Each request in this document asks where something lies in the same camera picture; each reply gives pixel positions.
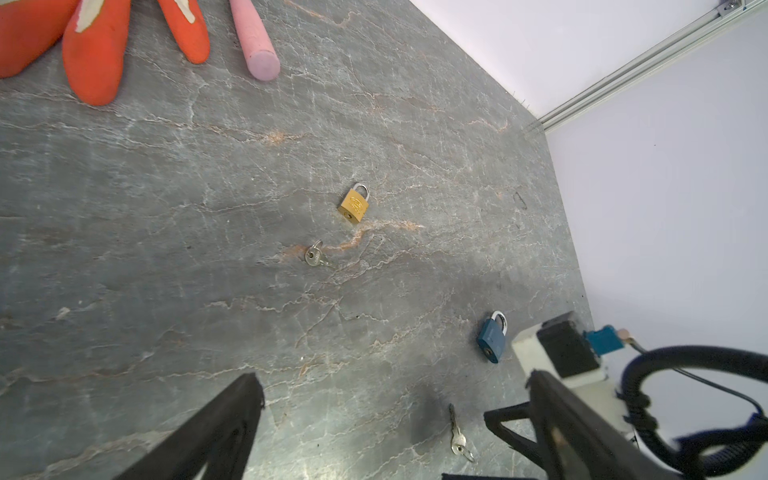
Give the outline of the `blue padlock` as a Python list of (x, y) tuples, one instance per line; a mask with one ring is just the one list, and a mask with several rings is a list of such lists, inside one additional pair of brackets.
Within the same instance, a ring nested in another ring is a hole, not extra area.
[(483, 323), (476, 342), (485, 358), (498, 364), (506, 347), (508, 323), (501, 311), (494, 311)]

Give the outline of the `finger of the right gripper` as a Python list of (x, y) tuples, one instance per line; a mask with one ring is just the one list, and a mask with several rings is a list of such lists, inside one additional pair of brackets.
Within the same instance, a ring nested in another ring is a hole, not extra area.
[(483, 419), (487, 429), (512, 450), (520, 453), (536, 466), (543, 467), (543, 459), (538, 444), (506, 426), (508, 422), (531, 419), (529, 402), (486, 411), (483, 414)]

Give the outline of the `silver key for blue padlock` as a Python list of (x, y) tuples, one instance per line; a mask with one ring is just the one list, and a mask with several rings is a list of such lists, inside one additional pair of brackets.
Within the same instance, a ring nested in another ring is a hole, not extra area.
[(451, 422), (451, 450), (457, 455), (465, 458), (470, 463), (475, 463), (476, 458), (468, 446), (467, 438), (462, 433), (453, 404), (448, 406), (449, 417)]

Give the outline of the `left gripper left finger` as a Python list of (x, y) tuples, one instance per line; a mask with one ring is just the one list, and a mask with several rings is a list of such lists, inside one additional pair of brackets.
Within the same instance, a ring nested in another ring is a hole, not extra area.
[(118, 477), (241, 479), (264, 407), (257, 376), (242, 374)]

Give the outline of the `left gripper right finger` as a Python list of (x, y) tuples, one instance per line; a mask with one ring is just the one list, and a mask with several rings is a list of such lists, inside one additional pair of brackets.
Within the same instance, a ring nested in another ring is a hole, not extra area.
[(530, 417), (549, 479), (676, 479), (647, 458), (553, 375), (528, 381)]

